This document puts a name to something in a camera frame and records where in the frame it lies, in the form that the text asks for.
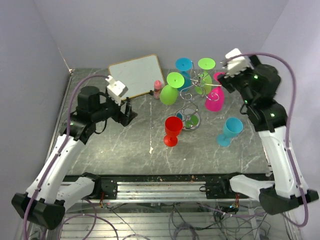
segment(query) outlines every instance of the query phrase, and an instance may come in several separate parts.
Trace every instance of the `wall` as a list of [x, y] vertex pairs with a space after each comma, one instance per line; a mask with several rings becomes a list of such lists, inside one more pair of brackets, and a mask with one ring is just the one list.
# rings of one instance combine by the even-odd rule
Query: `wall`
[[[300, 169], [309, 187], [320, 192], [320, 1], [290, 0], [262, 47], [264, 52], [287, 60], [297, 78], [297, 99], [291, 139]], [[277, 100], [289, 106], [292, 81], [281, 63], [274, 64], [282, 77]], [[297, 215], [303, 221], [304, 211]], [[302, 228], [306, 240], [319, 239], [320, 202], [309, 204], [309, 223]]]
[[235, 46], [259, 50], [288, 0], [35, 0], [70, 68], [107, 68], [157, 54], [218, 62]]
[[0, 236], [14, 238], [11, 206], [48, 152], [69, 70], [33, 0], [0, 1]]

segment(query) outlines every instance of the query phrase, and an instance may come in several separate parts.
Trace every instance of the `bottle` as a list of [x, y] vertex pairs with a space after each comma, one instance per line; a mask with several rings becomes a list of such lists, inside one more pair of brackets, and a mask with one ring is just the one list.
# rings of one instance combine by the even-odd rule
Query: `bottle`
[[155, 99], [160, 98], [161, 89], [162, 89], [162, 82], [160, 80], [156, 80], [154, 82], [154, 90], [153, 90], [153, 97]]

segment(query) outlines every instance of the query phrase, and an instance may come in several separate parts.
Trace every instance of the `whiteboard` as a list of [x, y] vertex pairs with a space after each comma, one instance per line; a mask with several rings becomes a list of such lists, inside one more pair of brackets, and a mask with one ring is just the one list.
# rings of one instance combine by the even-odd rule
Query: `whiteboard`
[[108, 69], [116, 81], [121, 81], [127, 86], [128, 91], [124, 99], [149, 93], [154, 89], [156, 80], [164, 83], [158, 57], [155, 54], [114, 63]]

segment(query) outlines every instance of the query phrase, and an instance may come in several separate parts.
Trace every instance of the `tabletop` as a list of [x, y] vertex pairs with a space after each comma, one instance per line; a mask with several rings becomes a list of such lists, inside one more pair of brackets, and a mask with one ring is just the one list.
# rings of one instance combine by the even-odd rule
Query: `tabletop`
[[[171, 70], [162, 72], [166, 77]], [[67, 117], [67, 107], [76, 85], [92, 74], [108, 75], [108, 69], [74, 70], [58, 118], [59, 126]], [[96, 86], [104, 91], [106, 83], [102, 78], [93, 78], [83, 86]], [[194, 94], [200, 126], [192, 132], [183, 131], [175, 147], [164, 144], [165, 120], [183, 106], [184, 100], [178, 97], [175, 104], [164, 105], [149, 94], [133, 98], [132, 110], [138, 114], [137, 117], [126, 127], [108, 119], [105, 131], [90, 137], [68, 175], [84, 172], [97, 175], [267, 173], [267, 160], [260, 138], [248, 118], [239, 112], [243, 103], [241, 96], [237, 92], [224, 93], [223, 108], [219, 112], [208, 111], [205, 99]], [[244, 127], [229, 147], [222, 147], [216, 138], [229, 117], [241, 119]], [[97, 131], [102, 130], [103, 125], [99, 123]]]

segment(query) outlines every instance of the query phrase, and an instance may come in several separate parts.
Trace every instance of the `table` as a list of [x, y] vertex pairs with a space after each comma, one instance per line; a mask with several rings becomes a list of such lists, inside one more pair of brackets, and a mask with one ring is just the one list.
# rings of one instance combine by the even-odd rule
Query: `table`
[[[171, 72], [162, 71], [164, 77]], [[108, 75], [108, 69], [74, 70], [58, 126], [67, 117], [72, 91], [82, 78], [90, 74]], [[94, 78], [83, 86], [96, 86], [104, 91], [106, 83], [101, 78]], [[182, 132], [177, 146], [169, 148], [163, 143], [165, 120], [182, 107], [183, 99], [178, 98], [174, 105], [167, 106], [149, 94], [133, 98], [132, 109], [138, 116], [127, 127], [109, 119], [102, 134], [90, 137], [68, 175], [84, 172], [97, 175], [267, 173], [267, 160], [260, 138], [248, 118], [239, 113], [243, 102], [241, 96], [237, 92], [225, 92], [225, 102], [220, 112], [208, 111], [204, 106], [205, 100], [200, 96], [196, 97], [196, 101], [201, 117], [200, 127], [193, 132]], [[216, 137], [222, 133], [229, 117], [242, 119], [244, 129], [229, 147], [221, 147]], [[103, 125], [99, 123], [97, 131], [102, 130]]]

